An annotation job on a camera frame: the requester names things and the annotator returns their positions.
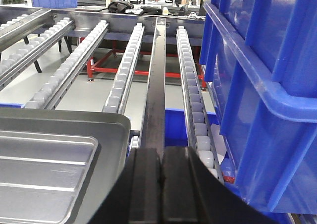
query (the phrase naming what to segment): metal rail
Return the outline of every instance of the metal rail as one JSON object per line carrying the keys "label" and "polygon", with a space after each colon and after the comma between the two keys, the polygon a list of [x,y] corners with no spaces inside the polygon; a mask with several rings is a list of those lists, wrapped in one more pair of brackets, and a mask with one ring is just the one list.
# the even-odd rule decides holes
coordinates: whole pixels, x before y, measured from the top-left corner
{"label": "metal rail", "polygon": [[0,30],[0,52],[53,19],[50,9],[40,9]]}
{"label": "metal rail", "polygon": [[140,144],[143,148],[156,148],[160,158],[165,144],[165,57],[166,19],[157,18]]}
{"label": "metal rail", "polygon": [[179,27],[176,34],[179,67],[181,72],[182,92],[184,100],[185,121],[187,127],[188,145],[198,151],[212,152],[213,165],[217,178],[224,183],[217,152],[212,138],[210,123],[200,91],[200,84],[195,68],[188,35],[184,27]]}
{"label": "metal rail", "polygon": [[118,72],[114,78],[111,92],[105,102],[102,112],[124,114],[127,104],[135,66],[138,61],[144,26],[138,23],[132,32],[129,43],[123,54]]}
{"label": "metal rail", "polygon": [[32,45],[26,45],[25,47],[22,47],[22,49],[20,49],[21,51],[24,50],[23,48],[28,48],[25,50],[29,51],[27,52],[27,54],[21,55],[22,57],[16,60],[16,62],[11,65],[10,68],[4,70],[2,74],[0,73],[0,91],[5,86],[7,86],[14,78],[16,78],[22,71],[24,71],[30,64],[35,62],[42,54],[44,54],[49,48],[51,48],[56,42],[58,42],[64,36],[64,34],[66,34],[69,30],[73,28],[74,22],[69,20],[64,26],[61,25],[59,29],[56,28],[57,31],[55,33],[51,31],[51,33],[53,34],[49,35],[46,40],[40,42],[33,49],[30,50],[29,48],[29,46],[32,47]]}
{"label": "metal rail", "polygon": [[25,108],[55,109],[107,31],[108,23],[100,21]]}

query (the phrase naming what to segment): roller conveyor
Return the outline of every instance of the roller conveyor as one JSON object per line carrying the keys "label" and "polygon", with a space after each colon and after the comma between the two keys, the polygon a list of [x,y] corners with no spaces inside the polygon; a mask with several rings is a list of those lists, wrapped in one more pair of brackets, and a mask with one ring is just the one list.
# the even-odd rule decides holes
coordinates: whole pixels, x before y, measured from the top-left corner
{"label": "roller conveyor", "polygon": [[40,9],[30,15],[23,15],[23,18],[21,16],[21,18],[16,19],[19,20],[12,19],[1,25],[0,52],[49,22],[52,19],[51,10]]}
{"label": "roller conveyor", "polygon": [[141,23],[137,23],[123,54],[118,72],[114,78],[111,92],[106,100],[102,112],[124,114],[135,66],[139,57],[143,32],[144,26],[142,26]]}
{"label": "roller conveyor", "polygon": [[59,67],[49,81],[42,86],[39,92],[27,102],[27,109],[55,109],[67,89],[82,70],[84,63],[89,59],[95,48],[107,33],[108,24],[101,20],[83,42]]}
{"label": "roller conveyor", "polygon": [[219,160],[211,134],[204,99],[200,91],[200,84],[186,29],[179,27],[176,37],[188,145],[197,150],[198,156],[205,166],[223,183]]}
{"label": "roller conveyor", "polygon": [[64,18],[40,34],[39,37],[31,39],[29,44],[22,46],[8,59],[2,60],[0,63],[0,90],[73,28],[74,22],[70,18]]}

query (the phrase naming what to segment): white floor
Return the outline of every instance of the white floor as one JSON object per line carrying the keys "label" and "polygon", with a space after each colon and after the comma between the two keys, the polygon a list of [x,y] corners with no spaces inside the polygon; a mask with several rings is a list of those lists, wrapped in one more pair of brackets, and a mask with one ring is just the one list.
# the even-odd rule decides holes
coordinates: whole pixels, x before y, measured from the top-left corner
{"label": "white floor", "polygon": [[[1,59],[6,59],[24,44],[20,41],[2,53]],[[29,66],[8,86],[0,91],[0,103],[28,102],[43,83],[57,70],[60,64],[69,56],[65,42],[62,43],[62,53],[58,52],[57,44],[38,59],[42,73],[37,73],[34,65]],[[100,112],[112,87],[112,81],[105,79],[103,74],[95,76],[95,81],[87,82],[87,75],[77,77],[72,87],[58,105],[58,110]],[[132,129],[140,130],[147,84],[133,82],[125,111],[131,119]],[[213,111],[208,92],[203,93],[206,108]],[[166,85],[165,107],[183,109],[181,86]]]}

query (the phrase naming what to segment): metal tray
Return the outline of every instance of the metal tray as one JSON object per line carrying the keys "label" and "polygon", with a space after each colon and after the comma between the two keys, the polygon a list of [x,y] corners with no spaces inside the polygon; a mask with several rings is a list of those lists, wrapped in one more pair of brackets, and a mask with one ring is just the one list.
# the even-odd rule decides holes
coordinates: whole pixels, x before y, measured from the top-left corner
{"label": "metal tray", "polygon": [[0,223],[65,223],[97,146],[92,137],[0,131]]}
{"label": "metal tray", "polygon": [[[95,155],[92,161],[91,169],[87,174],[88,178],[85,179],[79,191],[67,224],[86,224],[106,198],[124,167],[130,127],[128,118],[114,113],[0,108],[0,130],[89,136],[98,140],[98,155]],[[25,180],[31,177],[31,173],[31,171],[28,174],[25,173]],[[5,206],[6,203],[3,202],[2,197],[0,200],[1,205]],[[62,208],[63,205],[63,201],[59,201],[58,205],[50,206],[50,208],[55,211],[65,210]],[[46,214],[43,206],[39,210],[32,209],[30,213]]]}

